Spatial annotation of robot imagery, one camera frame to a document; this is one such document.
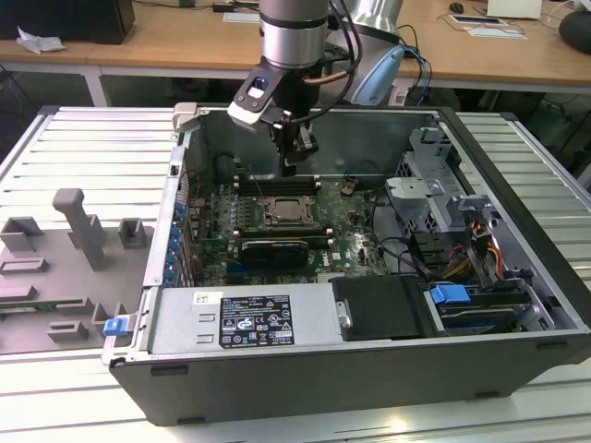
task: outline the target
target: wooden desk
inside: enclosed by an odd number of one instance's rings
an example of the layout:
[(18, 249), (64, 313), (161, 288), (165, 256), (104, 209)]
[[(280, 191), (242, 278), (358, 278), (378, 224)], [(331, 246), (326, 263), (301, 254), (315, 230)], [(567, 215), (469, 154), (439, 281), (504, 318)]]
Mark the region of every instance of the wooden desk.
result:
[[(161, 0), (174, 4), (173, 0)], [(591, 56), (567, 45), (556, 30), (530, 20), (512, 20), (527, 40), (472, 37), (454, 30), (441, 15), (450, 0), (406, 0), (398, 24), (412, 24), (422, 54), (433, 66), (431, 85), (443, 88), (591, 93)], [(463, 1), (477, 15), (475, 2)], [(548, 13), (554, 5), (546, 4)], [(28, 53), (15, 42), (0, 42), (0, 63), (15, 71), (77, 73), (96, 105), (107, 105), (101, 76), (245, 78), (259, 61), (259, 26), (226, 23), (208, 9), (134, 5), (134, 29), (121, 45), (66, 42), (63, 52)], [(570, 12), (559, 8), (558, 17)], [(558, 20), (550, 26), (558, 27)], [(413, 44), (409, 29), (401, 31)], [(412, 82), (416, 62), (404, 60), (399, 84)]]

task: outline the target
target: aluminum profile table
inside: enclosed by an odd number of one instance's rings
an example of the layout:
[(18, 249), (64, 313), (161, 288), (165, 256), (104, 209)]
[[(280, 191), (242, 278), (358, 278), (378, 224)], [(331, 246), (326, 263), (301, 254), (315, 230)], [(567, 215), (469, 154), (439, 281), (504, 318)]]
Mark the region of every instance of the aluminum profile table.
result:
[[(0, 168), (0, 218), (26, 207), (42, 218), (44, 229), (62, 227), (47, 210), (51, 199), (45, 191), (82, 180), (78, 186), (105, 224), (130, 210), (144, 211), (146, 222), (154, 223), (163, 166), (175, 144), (171, 111), (61, 108), (37, 117)], [(585, 191), (518, 123), (498, 114), (460, 116), (589, 284)], [(481, 191), (476, 178), (467, 176)], [(591, 441), (591, 360), (556, 367), (505, 399), (159, 428), (117, 385), (100, 352), (0, 356), (1, 441)]]

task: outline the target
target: sticker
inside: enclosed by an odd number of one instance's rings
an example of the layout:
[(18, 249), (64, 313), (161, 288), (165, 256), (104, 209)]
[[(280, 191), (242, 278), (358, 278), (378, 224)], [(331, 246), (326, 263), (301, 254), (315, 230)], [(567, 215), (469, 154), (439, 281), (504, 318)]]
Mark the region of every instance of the sticker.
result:
[(223, 348), (295, 343), (289, 295), (220, 298), (220, 346)]
[(222, 297), (221, 291), (196, 291), (193, 293), (193, 305), (218, 305)]

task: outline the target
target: black cover plate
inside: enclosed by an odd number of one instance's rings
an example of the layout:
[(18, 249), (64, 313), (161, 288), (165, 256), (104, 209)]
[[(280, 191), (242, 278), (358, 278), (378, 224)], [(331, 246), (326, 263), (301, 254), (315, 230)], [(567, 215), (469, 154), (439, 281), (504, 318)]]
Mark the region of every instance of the black cover plate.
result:
[(353, 326), (345, 341), (435, 337), (417, 277), (376, 275), (332, 280), (336, 301), (349, 306)]

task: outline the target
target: motherboard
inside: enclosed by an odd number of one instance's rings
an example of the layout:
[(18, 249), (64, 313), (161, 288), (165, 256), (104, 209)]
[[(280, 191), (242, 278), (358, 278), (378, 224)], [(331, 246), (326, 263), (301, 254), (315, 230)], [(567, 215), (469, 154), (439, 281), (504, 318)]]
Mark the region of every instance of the motherboard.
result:
[(369, 228), (375, 189), (355, 190), (355, 184), (309, 177), (199, 186), (188, 202), (196, 284), (387, 274)]

